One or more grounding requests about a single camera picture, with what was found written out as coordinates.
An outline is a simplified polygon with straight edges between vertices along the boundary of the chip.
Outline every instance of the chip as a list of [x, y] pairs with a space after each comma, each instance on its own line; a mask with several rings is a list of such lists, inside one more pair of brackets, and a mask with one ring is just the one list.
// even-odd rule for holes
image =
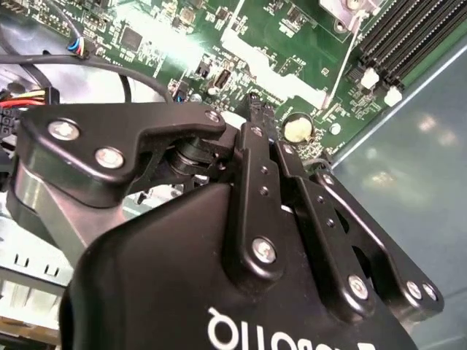
[[219, 18], [220, 20], [226, 20], [228, 17], [228, 11], [224, 7], [219, 7], [216, 13], [216, 17]]
[[135, 32], [133, 29], [126, 26], [123, 29], [120, 43], [127, 49], [130, 49], [132, 51], [138, 51], [142, 40], [143, 37], [141, 36], [141, 34]]
[[180, 20], [189, 26], [195, 20], [195, 13], [191, 9], [183, 8], [180, 11]]

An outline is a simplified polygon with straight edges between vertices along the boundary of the cable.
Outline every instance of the cable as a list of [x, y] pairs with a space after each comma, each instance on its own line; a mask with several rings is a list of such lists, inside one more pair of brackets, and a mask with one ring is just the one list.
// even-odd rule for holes
[[29, 91], [28, 93], [22, 93], [21, 95], [15, 96], [15, 98], [42, 97], [44, 95], [45, 95], [45, 91], [36, 90], [36, 91]]
[[[8, 55], [19, 55], [19, 52], [8, 42], [4, 35], [3, 28], [0, 26], [0, 46]], [[36, 80], [41, 88], [49, 88], [52, 86], [50, 80], [32, 64], [21, 64], [22, 69], [28, 73], [32, 79]]]
[[37, 105], [43, 106], [44, 102], [36, 101], [36, 100], [11, 100], [11, 101], [2, 101], [0, 102], [0, 107], [10, 108], [16, 106], [27, 106], [27, 105]]
[[330, 173], [333, 173], [333, 167], [326, 159], [315, 158], [315, 159], [308, 159], [304, 161], [304, 167], [313, 166], [315, 164], [322, 164], [326, 167], [326, 169], [329, 170]]
[[0, 64], [71, 64], [75, 66], [88, 66], [106, 71], [113, 71], [114, 73], [124, 75], [147, 85], [156, 93], [161, 95], [167, 103], [173, 102], [167, 88], [156, 79], [148, 77], [138, 71], [134, 71], [133, 69], [107, 63], [106, 61], [93, 56], [87, 60], [82, 60], [73, 55], [0, 55]]
[[125, 94], [125, 102], [129, 104], [131, 102], [131, 87], [127, 76], [119, 74], [120, 81], [122, 82], [123, 93]]
[[73, 35], [75, 36], [76, 39], [79, 39], [82, 35], [81, 32], [76, 28], [72, 20], [69, 19], [67, 15], [65, 15], [65, 12], [57, 6], [57, 4], [53, 0], [44, 0], [47, 5], [52, 7], [55, 12], [57, 12], [57, 15], [68, 24], [68, 27], [70, 27], [70, 30], [72, 31]]

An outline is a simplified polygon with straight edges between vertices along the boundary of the silver screw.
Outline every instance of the silver screw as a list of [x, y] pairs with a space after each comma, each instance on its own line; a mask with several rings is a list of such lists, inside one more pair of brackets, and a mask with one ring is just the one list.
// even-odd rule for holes
[[212, 120], [214, 123], [218, 123], [220, 121], [219, 116], [214, 111], [206, 111], [206, 116]]
[[263, 238], [255, 238], [252, 244], [255, 256], [265, 264], [272, 264], [276, 260], [274, 247]]
[[262, 188], [260, 188], [260, 194], [264, 196], [269, 195], [269, 188], [267, 188], [266, 186], [262, 186]]
[[65, 120], [56, 120], [55, 122], [51, 122], [48, 130], [50, 135], [62, 141], [75, 140], [80, 136], [78, 128]]
[[263, 137], [263, 131], [258, 126], [253, 126], [251, 131], [255, 133], [256, 136]]
[[349, 276], [349, 285], [353, 294], [361, 300], [368, 299], [368, 289], [362, 279], [356, 275]]
[[426, 294], [428, 294], [428, 297], [430, 297], [434, 301], [438, 300], [438, 296], [436, 295], [435, 290], [431, 285], [424, 283], [423, 289], [425, 290]]
[[284, 149], [285, 149], [285, 151], [286, 151], [289, 155], [292, 155], [292, 154], [293, 154], [293, 148], [292, 148], [292, 146], [290, 146], [289, 144], [285, 144], [285, 145], [284, 145]]
[[330, 177], [330, 176], [327, 175], [327, 174], [324, 174], [324, 175], [323, 175], [323, 179], [324, 179], [324, 181], [326, 181], [327, 184], [334, 184], [333, 178]]
[[118, 169], [125, 162], [122, 153], [111, 147], [105, 147], [96, 151], [96, 160], [104, 168]]
[[408, 281], [407, 282], [407, 289], [410, 292], [410, 295], [415, 299], [422, 300], [422, 292], [420, 288], [415, 284], [415, 282]]

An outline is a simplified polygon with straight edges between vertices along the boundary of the colorful wires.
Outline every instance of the colorful wires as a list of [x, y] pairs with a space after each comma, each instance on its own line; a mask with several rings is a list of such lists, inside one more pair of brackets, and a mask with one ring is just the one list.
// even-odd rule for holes
[[85, 39], [82, 36], [77, 38], [73, 44], [68, 46], [68, 51], [78, 56], [83, 56], [85, 54]]
[[13, 107], [25, 107], [25, 106], [42, 106], [45, 104], [45, 91], [34, 90], [28, 93], [22, 93], [13, 98], [7, 98], [0, 101], [0, 107], [2, 108], [13, 108]]
[[21, 100], [12, 99], [8, 101], [0, 102], [0, 107], [12, 108], [12, 107], [25, 107], [25, 106], [44, 106], [44, 102], [36, 100]]

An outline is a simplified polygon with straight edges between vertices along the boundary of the white connector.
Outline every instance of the white connector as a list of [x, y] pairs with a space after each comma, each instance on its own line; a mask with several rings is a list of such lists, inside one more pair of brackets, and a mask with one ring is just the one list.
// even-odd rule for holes
[[401, 91], [396, 86], [391, 86], [385, 97], [385, 103], [389, 106], [395, 106], [402, 101]]
[[368, 68], [365, 71], [365, 74], [363, 75], [362, 80], [360, 81], [360, 84], [369, 90], [371, 90], [379, 81], [379, 75], [377, 71], [375, 71], [373, 68]]

